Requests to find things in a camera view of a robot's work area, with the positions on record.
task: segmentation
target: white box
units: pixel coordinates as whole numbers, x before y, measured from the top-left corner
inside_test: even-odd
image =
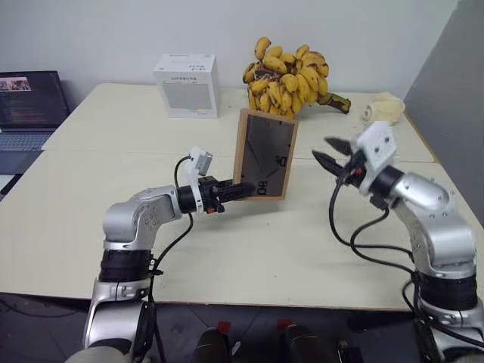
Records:
[[[153,75],[170,117],[218,117],[214,54],[164,54]]]

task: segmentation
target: laptop keyboard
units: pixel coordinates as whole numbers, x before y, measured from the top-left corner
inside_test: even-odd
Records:
[[[40,150],[51,134],[0,133],[0,151]]]

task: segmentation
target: wall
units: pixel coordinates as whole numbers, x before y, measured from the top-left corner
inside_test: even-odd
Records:
[[[458,0],[0,1],[0,71],[59,70],[77,105],[100,82],[152,84],[163,53],[215,53],[220,83],[241,87],[260,36],[306,42],[334,91],[404,97]]]
[[[405,99],[484,225],[484,2],[462,0]]]

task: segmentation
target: white table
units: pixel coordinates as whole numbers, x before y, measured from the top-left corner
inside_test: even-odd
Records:
[[[149,187],[172,183],[178,156],[98,151],[46,151],[0,203],[0,291],[89,298],[102,255],[102,219],[113,203]],[[210,175],[230,178],[232,157],[215,157]],[[455,190],[435,163],[398,163]],[[334,177],[314,160],[294,160],[287,199],[233,202],[221,215],[197,216],[194,230],[174,248],[157,279],[157,301],[190,303],[405,309],[400,287],[407,276],[354,256],[330,232],[327,207]],[[463,217],[484,231],[458,194]],[[340,233],[379,212],[354,188],[337,203]],[[164,225],[157,255],[188,220]],[[364,243],[409,247],[392,215],[361,235]],[[408,264],[394,252],[372,253]],[[478,258],[478,281],[484,258]],[[484,287],[479,285],[480,296]]]
[[[326,136],[350,138],[365,126],[360,117],[373,101],[370,93],[341,93],[352,102],[348,115],[329,107],[306,107],[294,157],[312,159],[311,149],[341,158]],[[198,145],[216,156],[233,157],[240,109],[248,107],[247,91],[222,89],[218,119],[170,119],[156,86],[99,85],[44,144],[44,150],[90,150],[157,154],[187,154]],[[433,156],[409,121],[394,126],[400,161],[433,162]]]

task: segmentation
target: floor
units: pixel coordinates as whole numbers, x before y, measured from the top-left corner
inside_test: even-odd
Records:
[[[69,310],[0,293],[0,300],[34,315],[65,315]],[[358,346],[365,362],[419,362],[411,322],[356,333],[348,322],[354,312],[257,306],[169,304],[158,307],[158,323],[169,363],[190,362],[198,338],[208,327],[227,332],[240,342],[235,362],[280,362],[279,337],[290,322],[312,329],[330,346],[345,339]],[[0,361],[62,362],[81,349],[86,313],[61,318],[35,318],[0,305]],[[156,360],[156,350],[151,355]]]

